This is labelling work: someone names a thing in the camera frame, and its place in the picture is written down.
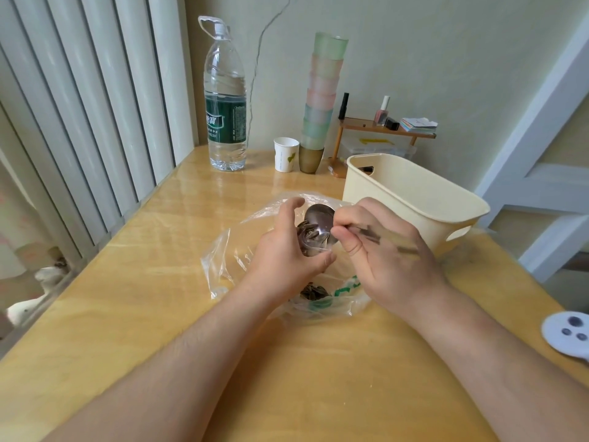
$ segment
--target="basket handle hole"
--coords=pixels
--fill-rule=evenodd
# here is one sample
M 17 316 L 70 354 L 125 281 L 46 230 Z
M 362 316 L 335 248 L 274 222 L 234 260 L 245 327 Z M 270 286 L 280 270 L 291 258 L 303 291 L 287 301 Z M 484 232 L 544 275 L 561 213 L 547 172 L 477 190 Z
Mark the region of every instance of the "basket handle hole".
M 455 238 L 458 237 L 462 237 L 463 235 L 465 235 L 468 231 L 470 231 L 472 228 L 472 225 L 467 226 L 465 228 L 460 228 L 457 229 L 456 231 L 454 231 L 452 234 L 450 234 L 447 238 L 446 238 L 446 242 L 449 242 L 450 240 L 454 240 Z
M 359 167 L 358 169 L 361 170 L 362 172 L 364 172 L 368 176 L 371 176 L 374 173 L 374 166 L 364 166 L 364 167 Z

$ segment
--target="white cup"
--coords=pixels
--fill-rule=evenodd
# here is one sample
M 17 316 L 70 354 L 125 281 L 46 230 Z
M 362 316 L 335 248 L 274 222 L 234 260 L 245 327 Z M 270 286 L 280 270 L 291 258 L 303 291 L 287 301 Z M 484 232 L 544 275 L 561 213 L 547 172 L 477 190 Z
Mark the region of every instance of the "white cup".
M 298 144 L 298 141 L 292 138 L 274 138 L 274 150 L 276 150 L 274 167 L 278 172 L 290 172 L 293 170 Z

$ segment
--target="person's left arm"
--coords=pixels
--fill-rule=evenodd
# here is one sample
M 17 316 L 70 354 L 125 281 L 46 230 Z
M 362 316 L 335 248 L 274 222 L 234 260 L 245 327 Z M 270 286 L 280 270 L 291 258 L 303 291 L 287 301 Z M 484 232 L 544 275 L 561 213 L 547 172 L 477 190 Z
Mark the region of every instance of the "person's left arm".
M 247 344 L 278 305 L 334 261 L 306 258 L 298 247 L 295 208 L 280 208 L 242 282 L 186 332 L 119 380 L 45 441 L 184 441 L 202 438 Z

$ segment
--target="white door frame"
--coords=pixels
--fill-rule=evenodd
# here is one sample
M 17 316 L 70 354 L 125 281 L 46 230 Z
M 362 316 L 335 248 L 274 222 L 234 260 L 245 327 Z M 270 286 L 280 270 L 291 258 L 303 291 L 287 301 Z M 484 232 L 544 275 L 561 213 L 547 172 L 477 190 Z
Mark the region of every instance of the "white door frame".
M 589 169 L 536 164 L 588 93 L 589 12 L 475 190 L 491 206 L 484 227 L 506 205 L 563 213 L 519 258 L 538 282 L 589 240 Z

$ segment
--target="spoon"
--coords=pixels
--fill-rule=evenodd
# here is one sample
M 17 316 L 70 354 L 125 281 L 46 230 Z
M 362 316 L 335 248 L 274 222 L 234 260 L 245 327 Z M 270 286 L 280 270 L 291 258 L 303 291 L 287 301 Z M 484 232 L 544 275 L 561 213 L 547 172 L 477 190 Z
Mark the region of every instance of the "spoon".
M 299 234 L 302 243 L 307 247 L 325 248 L 334 245 L 337 239 L 331 235 L 333 228 L 333 215 L 335 210 L 325 204 L 316 203 L 311 205 L 305 213 L 305 220 L 314 230 L 310 233 Z M 352 233 L 362 235 L 371 242 L 380 245 L 380 239 L 385 238 L 392 242 L 400 253 L 419 254 L 417 245 L 407 237 L 388 230 L 380 224 L 352 223 L 346 226 Z

